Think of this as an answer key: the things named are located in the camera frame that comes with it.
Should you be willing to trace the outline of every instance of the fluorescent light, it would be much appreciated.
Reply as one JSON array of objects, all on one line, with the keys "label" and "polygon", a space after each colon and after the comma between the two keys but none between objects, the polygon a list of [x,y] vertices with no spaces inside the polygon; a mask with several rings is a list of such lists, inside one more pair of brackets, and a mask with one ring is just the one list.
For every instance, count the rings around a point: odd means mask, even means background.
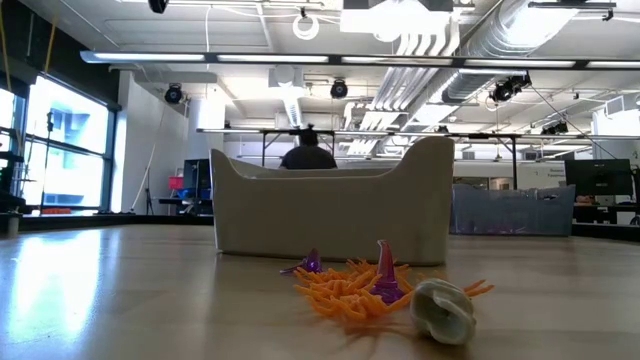
[{"label": "fluorescent light", "polygon": [[368,136],[386,136],[394,135],[393,131],[336,131],[336,135],[368,135]]},{"label": "fluorescent light", "polygon": [[587,64],[587,68],[640,68],[640,61],[592,61]]},{"label": "fluorescent light", "polygon": [[[238,155],[237,156],[238,159],[262,159],[262,156],[260,155]],[[265,156],[264,157],[265,160],[275,160],[275,159],[282,159],[282,156]]]},{"label": "fluorescent light", "polygon": [[255,63],[328,63],[328,56],[321,55],[218,55],[219,62]]},{"label": "fluorescent light", "polygon": [[445,136],[445,133],[426,133],[426,132],[399,132],[396,133],[396,136],[419,136],[419,137],[430,137],[430,136]]},{"label": "fluorescent light", "polygon": [[196,129],[197,132],[216,134],[260,134],[257,129]]},{"label": "fluorescent light", "polygon": [[100,60],[107,61],[204,61],[202,54],[149,54],[149,53],[93,53]]},{"label": "fluorescent light", "polygon": [[343,56],[345,64],[449,66],[451,59],[397,56]]},{"label": "fluorescent light", "polygon": [[504,66],[522,68],[558,67],[571,68],[575,61],[568,60],[517,60],[517,59],[468,59],[465,66]]},{"label": "fluorescent light", "polygon": [[527,75],[527,71],[505,69],[460,69],[460,74],[525,76]]}]

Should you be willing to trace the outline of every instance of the red object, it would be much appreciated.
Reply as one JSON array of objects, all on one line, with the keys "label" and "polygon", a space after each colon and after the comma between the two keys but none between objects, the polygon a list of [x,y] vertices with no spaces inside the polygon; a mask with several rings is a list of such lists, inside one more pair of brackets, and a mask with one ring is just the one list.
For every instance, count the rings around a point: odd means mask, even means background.
[{"label": "red object", "polygon": [[169,176],[169,190],[182,190],[184,178],[182,176]]}]

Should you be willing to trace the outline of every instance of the white shell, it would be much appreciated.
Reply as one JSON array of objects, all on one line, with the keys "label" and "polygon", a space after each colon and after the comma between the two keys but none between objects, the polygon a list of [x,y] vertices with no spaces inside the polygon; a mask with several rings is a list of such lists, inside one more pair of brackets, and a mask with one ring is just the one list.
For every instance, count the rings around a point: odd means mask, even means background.
[{"label": "white shell", "polygon": [[416,286],[411,299],[411,319],[421,333],[443,344],[466,344],[476,329],[469,297],[462,289],[440,279]]}]

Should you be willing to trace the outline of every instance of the light fixture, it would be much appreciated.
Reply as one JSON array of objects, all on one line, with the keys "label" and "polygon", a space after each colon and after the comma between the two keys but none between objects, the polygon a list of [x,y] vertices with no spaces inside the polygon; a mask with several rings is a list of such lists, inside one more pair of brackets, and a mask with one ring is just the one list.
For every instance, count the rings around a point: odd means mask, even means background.
[{"label": "light fixture", "polygon": [[530,59],[530,60],[518,60],[518,59],[468,59],[464,63],[468,66],[504,66],[505,68],[545,68],[545,67],[555,67],[555,68],[571,68],[576,62],[569,60],[540,60],[540,59]]},{"label": "light fixture", "polygon": [[196,132],[213,134],[260,134],[258,129],[196,129]]},{"label": "light fixture", "polygon": [[587,64],[587,69],[601,68],[601,69],[640,69],[640,61],[590,61]]},{"label": "light fixture", "polygon": [[[238,155],[236,156],[238,159],[262,159],[262,156],[260,155]],[[280,160],[282,159],[282,156],[265,156],[264,157],[265,160]]]},{"label": "light fixture", "polygon": [[164,13],[168,4],[169,0],[149,0],[149,7],[156,14]]},{"label": "light fixture", "polygon": [[399,132],[396,136],[419,136],[419,137],[431,137],[431,136],[444,136],[443,133],[425,133],[425,132]]},{"label": "light fixture", "polygon": [[336,135],[368,135],[368,136],[386,136],[395,135],[393,131],[336,131]]},{"label": "light fixture", "polygon": [[528,72],[524,76],[512,76],[505,81],[496,83],[496,87],[489,94],[489,98],[495,103],[509,101],[512,97],[521,93],[522,89],[531,85],[531,77]]},{"label": "light fixture", "polygon": [[401,56],[343,56],[345,64],[398,65],[398,66],[450,66],[452,59]]},{"label": "light fixture", "polygon": [[333,86],[331,86],[330,93],[333,99],[344,99],[349,93],[349,88],[347,87],[347,83],[344,82],[344,79],[336,79],[333,82]]},{"label": "light fixture", "polygon": [[169,84],[169,89],[164,94],[164,100],[172,105],[180,104],[183,97],[182,84]]},{"label": "light fixture", "polygon": [[504,75],[504,76],[524,76],[527,70],[506,70],[506,69],[460,69],[460,74],[469,75]]},{"label": "light fixture", "polygon": [[218,55],[218,61],[221,63],[233,63],[233,62],[249,62],[249,63],[292,63],[292,64],[305,64],[305,63],[328,63],[328,56],[321,55],[253,55],[253,54],[220,54]]},{"label": "light fixture", "polygon": [[200,62],[204,61],[203,54],[172,54],[172,53],[100,53],[81,51],[80,56],[87,63],[135,63],[135,62]]}]

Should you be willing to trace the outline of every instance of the cable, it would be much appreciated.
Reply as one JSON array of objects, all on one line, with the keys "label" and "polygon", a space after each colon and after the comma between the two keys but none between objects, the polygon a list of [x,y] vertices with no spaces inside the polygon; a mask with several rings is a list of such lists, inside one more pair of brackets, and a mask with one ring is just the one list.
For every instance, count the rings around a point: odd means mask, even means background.
[{"label": "cable", "polygon": [[610,153],[607,149],[605,149],[602,145],[598,144],[597,142],[595,142],[590,136],[588,136],[587,134],[585,134],[582,130],[578,129],[577,126],[573,125],[573,123],[571,121],[569,121],[568,116],[562,115],[558,110],[556,110],[555,107],[553,107],[553,105],[551,105],[550,102],[547,101],[547,99],[542,96],[542,94],[540,94],[538,92],[538,90],[533,87],[533,85],[530,86],[531,89],[533,89],[533,91],[536,92],[536,94],[538,94],[538,96],[540,96],[540,98],[542,99],[542,101],[544,101],[547,105],[549,105],[549,107],[551,109],[553,109],[553,111],[560,116],[560,118],[562,120],[564,120],[567,124],[571,125],[572,128],[576,129],[582,136],[584,136],[587,140],[589,140],[594,146],[597,146],[598,148],[600,148],[600,150],[606,152],[609,156],[611,156],[612,159],[617,159],[615,156],[613,156],[612,153]]},{"label": "cable", "polygon": [[156,138],[153,141],[153,147],[151,148],[151,156],[149,156],[149,162],[147,163],[147,168],[144,170],[144,176],[142,177],[142,181],[140,182],[140,188],[138,188],[138,193],[136,194],[136,198],[133,200],[133,204],[131,204],[130,211],[133,212],[133,209],[136,207],[138,203],[138,198],[140,198],[140,193],[142,192],[142,187],[144,186],[145,180],[147,180],[147,176],[149,176],[149,168],[151,167],[151,162],[153,161],[153,154],[156,152],[156,144],[158,143],[158,138],[160,138],[160,129],[162,128],[162,123],[164,122],[164,112],[167,109],[167,105],[162,104],[162,115],[160,116],[160,123],[158,124],[158,129],[156,130]]},{"label": "cable", "polygon": [[4,62],[4,73],[7,76],[7,89],[11,91],[11,75],[9,74],[9,55],[7,54],[7,37],[4,34],[4,15],[2,13],[2,0],[0,0],[0,38],[2,40],[2,58]]}]

